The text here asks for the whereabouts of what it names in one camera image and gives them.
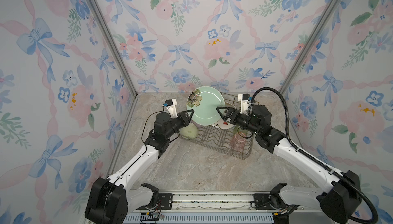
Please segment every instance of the cup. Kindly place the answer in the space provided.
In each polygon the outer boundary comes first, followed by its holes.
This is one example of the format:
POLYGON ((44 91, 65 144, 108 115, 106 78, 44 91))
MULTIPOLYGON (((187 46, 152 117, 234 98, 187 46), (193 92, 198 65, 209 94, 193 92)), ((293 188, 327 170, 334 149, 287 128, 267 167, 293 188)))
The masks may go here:
POLYGON ((242 132, 235 133, 235 135, 231 139, 231 148, 233 150, 237 150, 239 152, 243 151, 244 144, 246 143, 246 135, 242 132))

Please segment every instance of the floral plate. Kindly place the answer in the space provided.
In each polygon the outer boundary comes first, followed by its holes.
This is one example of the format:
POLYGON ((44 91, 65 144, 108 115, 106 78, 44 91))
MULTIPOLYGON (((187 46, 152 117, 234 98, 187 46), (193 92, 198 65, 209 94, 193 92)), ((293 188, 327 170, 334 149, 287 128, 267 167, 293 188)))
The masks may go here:
POLYGON ((202 126, 218 122, 221 117, 216 108, 224 105, 221 93, 208 86, 195 89, 187 99, 187 109, 194 109, 192 120, 202 126))

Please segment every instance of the metal bracket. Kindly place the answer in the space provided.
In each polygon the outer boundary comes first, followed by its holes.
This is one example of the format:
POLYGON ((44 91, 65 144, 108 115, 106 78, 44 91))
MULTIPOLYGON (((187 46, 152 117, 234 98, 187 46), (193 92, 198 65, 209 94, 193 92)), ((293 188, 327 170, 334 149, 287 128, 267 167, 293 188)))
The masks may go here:
MULTIPOLYGON (((161 202, 160 206, 158 207, 159 210, 171 210, 172 209, 172 199, 173 194, 171 193, 159 193, 158 194, 158 203, 161 202)), ((145 206, 137 208, 137 210, 150 210, 147 209, 145 206)))

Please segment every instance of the marble countertop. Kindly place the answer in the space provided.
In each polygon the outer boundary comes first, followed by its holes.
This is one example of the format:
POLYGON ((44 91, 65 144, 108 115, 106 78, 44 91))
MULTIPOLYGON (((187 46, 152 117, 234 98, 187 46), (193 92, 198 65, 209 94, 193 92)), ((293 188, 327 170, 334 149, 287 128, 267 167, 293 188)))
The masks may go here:
MULTIPOLYGON (((141 148, 141 134, 147 117, 161 110, 162 103, 167 99, 177 99, 176 108, 178 112, 183 111, 186 109, 187 97, 188 94, 184 93, 138 95, 135 112, 121 146, 115 170, 124 166, 141 148)), ((278 97, 273 94, 260 94, 256 100, 272 113, 272 126, 285 131, 284 109, 278 97)), ((153 115, 147 122, 144 140, 153 128, 154 120, 153 115)), ((292 140, 298 143, 292 126, 290 135, 292 140)), ((270 191, 280 182, 297 187, 316 186, 292 164, 261 148, 255 141, 250 156, 242 160, 178 138, 135 182, 133 189, 142 183, 149 183, 160 190, 270 191)))

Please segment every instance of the white plate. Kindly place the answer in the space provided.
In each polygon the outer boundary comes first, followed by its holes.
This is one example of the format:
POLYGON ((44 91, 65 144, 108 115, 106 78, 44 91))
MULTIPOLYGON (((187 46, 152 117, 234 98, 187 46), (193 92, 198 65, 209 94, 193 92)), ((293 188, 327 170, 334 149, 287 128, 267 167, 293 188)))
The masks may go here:
MULTIPOLYGON (((229 106, 229 107, 235 108, 232 104, 230 104, 228 102, 225 102, 225 106, 229 106)), ((234 125, 230 124, 229 122, 225 122, 224 123, 223 119, 220 118, 219 121, 214 123, 214 124, 212 124, 212 126, 215 127, 215 128, 220 128, 220 129, 229 129, 229 128, 232 128, 234 125)))

